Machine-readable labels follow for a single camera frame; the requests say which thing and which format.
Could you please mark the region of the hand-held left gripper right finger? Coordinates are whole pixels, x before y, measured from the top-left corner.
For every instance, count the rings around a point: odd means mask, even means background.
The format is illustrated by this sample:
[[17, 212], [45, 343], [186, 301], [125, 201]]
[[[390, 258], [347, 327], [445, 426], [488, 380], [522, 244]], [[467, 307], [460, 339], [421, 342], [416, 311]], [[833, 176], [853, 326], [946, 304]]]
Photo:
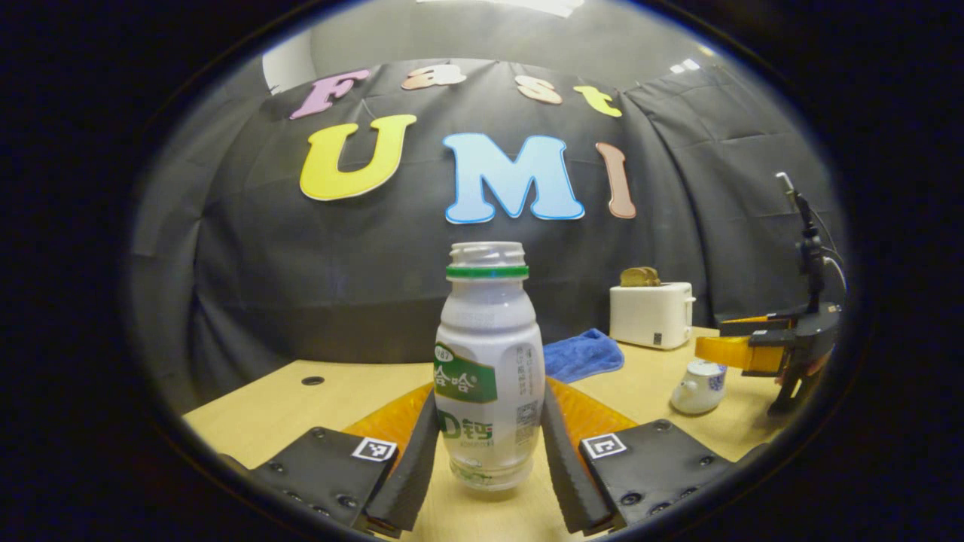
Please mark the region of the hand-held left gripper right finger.
[[545, 381], [541, 428], [571, 533], [654, 524], [736, 467], [668, 419], [636, 423], [557, 379]]

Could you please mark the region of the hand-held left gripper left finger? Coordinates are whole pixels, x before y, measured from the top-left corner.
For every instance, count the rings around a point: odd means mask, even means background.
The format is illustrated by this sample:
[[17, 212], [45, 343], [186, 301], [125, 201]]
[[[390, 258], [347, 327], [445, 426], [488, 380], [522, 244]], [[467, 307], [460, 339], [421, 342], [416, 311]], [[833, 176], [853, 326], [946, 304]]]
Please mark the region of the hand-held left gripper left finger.
[[249, 477], [313, 517], [400, 538], [423, 507], [438, 432], [434, 386], [421, 385], [343, 430], [310, 428]]

